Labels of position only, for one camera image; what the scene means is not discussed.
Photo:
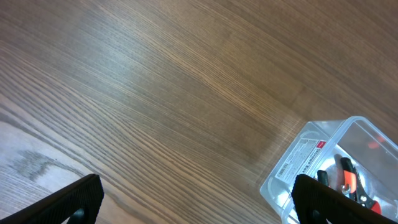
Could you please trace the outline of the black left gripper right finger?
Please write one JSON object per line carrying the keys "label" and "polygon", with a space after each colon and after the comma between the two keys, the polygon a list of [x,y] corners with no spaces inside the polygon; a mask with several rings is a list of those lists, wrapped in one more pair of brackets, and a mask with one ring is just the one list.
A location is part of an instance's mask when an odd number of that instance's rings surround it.
{"label": "black left gripper right finger", "polygon": [[296,176],[292,198],[301,224],[395,224],[305,174]]}

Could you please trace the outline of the orange black needle-nose pliers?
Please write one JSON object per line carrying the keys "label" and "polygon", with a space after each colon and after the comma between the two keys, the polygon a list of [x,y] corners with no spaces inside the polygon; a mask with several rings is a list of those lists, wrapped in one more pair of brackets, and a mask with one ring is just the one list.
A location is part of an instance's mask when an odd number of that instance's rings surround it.
{"label": "orange black needle-nose pliers", "polygon": [[[342,157],[340,159],[341,168],[343,169],[343,185],[340,186],[341,193],[351,200],[357,201],[356,191],[358,189],[358,180],[356,170],[352,165],[351,159]],[[324,170],[317,171],[317,180],[323,185],[329,187],[328,173]]]}

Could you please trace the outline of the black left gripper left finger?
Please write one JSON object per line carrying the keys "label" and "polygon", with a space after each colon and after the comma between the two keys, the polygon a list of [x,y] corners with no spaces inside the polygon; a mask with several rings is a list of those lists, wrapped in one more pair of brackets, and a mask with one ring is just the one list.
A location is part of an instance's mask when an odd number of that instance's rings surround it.
{"label": "black left gripper left finger", "polygon": [[94,224],[104,199],[98,174],[89,174],[6,217],[1,224]]}

